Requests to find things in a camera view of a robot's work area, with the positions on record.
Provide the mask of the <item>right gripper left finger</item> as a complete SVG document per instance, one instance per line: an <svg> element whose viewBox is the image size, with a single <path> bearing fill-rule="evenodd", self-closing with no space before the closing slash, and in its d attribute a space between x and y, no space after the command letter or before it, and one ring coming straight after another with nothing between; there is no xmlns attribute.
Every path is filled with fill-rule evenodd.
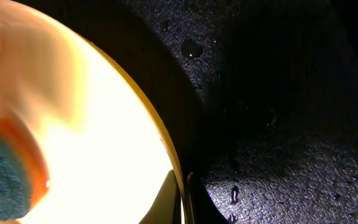
<svg viewBox="0 0 358 224"><path fill-rule="evenodd" d="M181 224L181 195L170 170L146 215L139 224Z"/></svg>

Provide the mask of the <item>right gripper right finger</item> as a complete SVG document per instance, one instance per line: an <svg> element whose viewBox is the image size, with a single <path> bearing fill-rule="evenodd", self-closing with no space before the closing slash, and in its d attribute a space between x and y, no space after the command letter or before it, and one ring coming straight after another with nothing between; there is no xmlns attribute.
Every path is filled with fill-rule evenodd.
<svg viewBox="0 0 358 224"><path fill-rule="evenodd" d="M186 209L190 223L228 224L194 173L188 174L186 178Z"/></svg>

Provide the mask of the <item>yellow plate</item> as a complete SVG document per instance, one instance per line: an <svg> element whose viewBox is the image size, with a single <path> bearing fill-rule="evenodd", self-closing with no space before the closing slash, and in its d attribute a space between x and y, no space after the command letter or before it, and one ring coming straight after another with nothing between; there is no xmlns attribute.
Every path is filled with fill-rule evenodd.
<svg viewBox="0 0 358 224"><path fill-rule="evenodd" d="M0 223L139 223L173 170L175 147L144 92L117 62L44 13L0 1L0 118L29 130L48 192Z"/></svg>

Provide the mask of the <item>green yellow sponge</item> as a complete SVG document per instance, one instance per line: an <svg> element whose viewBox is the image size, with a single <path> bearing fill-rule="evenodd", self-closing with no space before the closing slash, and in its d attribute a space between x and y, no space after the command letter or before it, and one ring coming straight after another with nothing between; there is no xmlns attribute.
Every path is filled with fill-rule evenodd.
<svg viewBox="0 0 358 224"><path fill-rule="evenodd" d="M48 192L39 145L18 120L0 118L0 222L25 217Z"/></svg>

